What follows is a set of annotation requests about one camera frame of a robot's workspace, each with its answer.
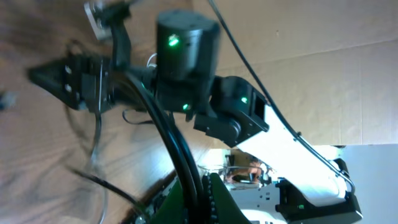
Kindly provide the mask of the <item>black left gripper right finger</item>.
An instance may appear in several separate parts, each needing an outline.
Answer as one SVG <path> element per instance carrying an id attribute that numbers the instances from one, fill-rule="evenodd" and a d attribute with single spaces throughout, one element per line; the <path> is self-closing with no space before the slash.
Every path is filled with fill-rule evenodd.
<path id="1" fill-rule="evenodd" d="M 251 224 L 218 174 L 205 175 L 205 214 L 211 224 Z"/>

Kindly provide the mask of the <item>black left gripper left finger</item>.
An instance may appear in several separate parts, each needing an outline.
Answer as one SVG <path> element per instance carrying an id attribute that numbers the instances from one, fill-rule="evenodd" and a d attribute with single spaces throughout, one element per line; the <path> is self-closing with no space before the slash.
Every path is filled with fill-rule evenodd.
<path id="1" fill-rule="evenodd" d="M 187 222 L 185 191 L 179 179 L 176 180 L 162 204 L 158 221 L 160 224 L 184 224 Z"/>

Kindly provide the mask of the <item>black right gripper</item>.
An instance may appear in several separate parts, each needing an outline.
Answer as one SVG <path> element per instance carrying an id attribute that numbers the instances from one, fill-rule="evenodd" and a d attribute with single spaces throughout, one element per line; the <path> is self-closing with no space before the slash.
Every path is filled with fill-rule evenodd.
<path id="1" fill-rule="evenodd" d="M 90 113 L 105 113 L 113 104 L 110 58 L 80 54 L 76 59 L 76 69 L 75 58 L 64 57 L 29 68 L 27 76 L 71 109 L 80 109 L 82 102 Z"/>

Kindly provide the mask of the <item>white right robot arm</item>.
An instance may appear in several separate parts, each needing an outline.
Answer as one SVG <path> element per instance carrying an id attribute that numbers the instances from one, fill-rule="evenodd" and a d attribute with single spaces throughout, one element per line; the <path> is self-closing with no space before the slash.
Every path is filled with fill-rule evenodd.
<path id="1" fill-rule="evenodd" d="M 262 85 L 215 74 L 222 19 L 162 11 L 155 68 L 130 63 L 124 3 L 92 13 L 111 31 L 110 57 L 68 52 L 30 68 L 29 80 L 73 110 L 100 117 L 117 104 L 148 113 L 174 164 L 177 183 L 147 223 L 248 223 L 245 210 L 269 223 L 356 223 L 363 218 L 342 159 L 327 160 L 294 131 Z M 264 161 L 282 178 L 257 193 L 233 195 L 218 174 L 200 175 L 174 121 L 186 116 L 207 136 Z"/>

